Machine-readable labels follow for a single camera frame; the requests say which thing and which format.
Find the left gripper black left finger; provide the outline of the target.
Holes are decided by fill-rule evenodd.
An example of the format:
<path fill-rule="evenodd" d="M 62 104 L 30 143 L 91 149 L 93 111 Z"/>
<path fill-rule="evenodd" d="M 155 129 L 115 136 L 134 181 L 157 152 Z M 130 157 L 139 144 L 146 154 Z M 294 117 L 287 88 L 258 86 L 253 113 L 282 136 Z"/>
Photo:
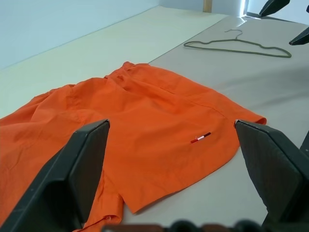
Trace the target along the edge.
<path fill-rule="evenodd" d="M 108 120 L 76 130 L 41 168 L 0 232 L 73 232 L 87 222 L 98 188 Z"/>

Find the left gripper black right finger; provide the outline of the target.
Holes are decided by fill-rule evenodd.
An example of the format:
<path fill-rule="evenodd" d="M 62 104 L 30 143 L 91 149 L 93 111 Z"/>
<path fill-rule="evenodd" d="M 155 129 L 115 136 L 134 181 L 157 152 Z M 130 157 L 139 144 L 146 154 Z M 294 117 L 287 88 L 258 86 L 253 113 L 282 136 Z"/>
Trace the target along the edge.
<path fill-rule="evenodd" d="M 264 223 L 309 223 L 309 131 L 297 147 L 266 125 L 234 124 L 248 174 L 267 208 Z"/>

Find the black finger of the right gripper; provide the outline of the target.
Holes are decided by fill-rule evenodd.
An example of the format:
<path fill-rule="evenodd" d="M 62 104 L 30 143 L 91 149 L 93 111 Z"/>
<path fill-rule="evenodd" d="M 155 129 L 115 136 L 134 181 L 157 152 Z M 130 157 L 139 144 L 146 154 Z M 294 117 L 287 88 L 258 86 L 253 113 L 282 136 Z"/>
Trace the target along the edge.
<path fill-rule="evenodd" d="M 299 35 L 289 42 L 289 45 L 304 45 L 309 43 L 309 28 L 303 30 Z"/>
<path fill-rule="evenodd" d="M 290 0 L 268 0 L 259 13 L 259 17 L 266 17 L 274 14 L 287 6 Z"/>

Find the olive green wire hanger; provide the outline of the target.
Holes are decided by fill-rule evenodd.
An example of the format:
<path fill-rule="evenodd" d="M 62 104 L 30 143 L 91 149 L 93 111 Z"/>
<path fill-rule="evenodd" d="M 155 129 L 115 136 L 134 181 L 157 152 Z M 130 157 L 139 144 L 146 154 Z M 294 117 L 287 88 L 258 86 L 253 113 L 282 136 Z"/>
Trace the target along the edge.
<path fill-rule="evenodd" d="M 238 31 L 239 34 L 233 39 L 211 40 L 209 42 L 188 41 L 188 42 L 185 42 L 183 46 L 186 48 L 192 48 L 192 49 L 198 49 L 198 50 L 228 52 L 228 53 L 238 53 L 238 54 L 250 54 L 250 55 L 258 55 L 258 56 L 273 57 L 273 58 L 291 58 L 292 57 L 292 54 L 285 49 L 275 47 L 275 46 L 267 47 L 259 43 L 239 39 L 239 36 L 243 34 L 243 31 L 240 29 L 229 29 L 225 32 L 230 32 L 230 31 Z M 237 42 L 237 43 L 249 44 L 252 46 L 259 47 L 262 50 L 276 50 L 276 51 L 282 52 L 283 55 L 276 55 L 276 54 L 269 54 L 269 53 L 255 52 L 255 51 L 243 51 L 243 50 L 235 50 L 235 49 L 205 47 L 206 45 L 210 45 L 213 43 L 218 44 L 218 43 L 227 43 L 227 42 Z"/>

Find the orange shorts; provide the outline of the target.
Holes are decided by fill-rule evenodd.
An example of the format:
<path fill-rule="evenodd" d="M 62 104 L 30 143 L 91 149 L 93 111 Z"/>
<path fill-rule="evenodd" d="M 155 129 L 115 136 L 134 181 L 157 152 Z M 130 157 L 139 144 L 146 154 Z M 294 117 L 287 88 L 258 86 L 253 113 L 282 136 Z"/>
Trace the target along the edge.
<path fill-rule="evenodd" d="M 82 126 L 110 121 L 103 171 L 84 232 L 118 224 L 228 163 L 235 121 L 266 124 L 215 90 L 126 62 L 103 78 L 52 89 L 0 119 L 0 225 L 43 165 Z"/>

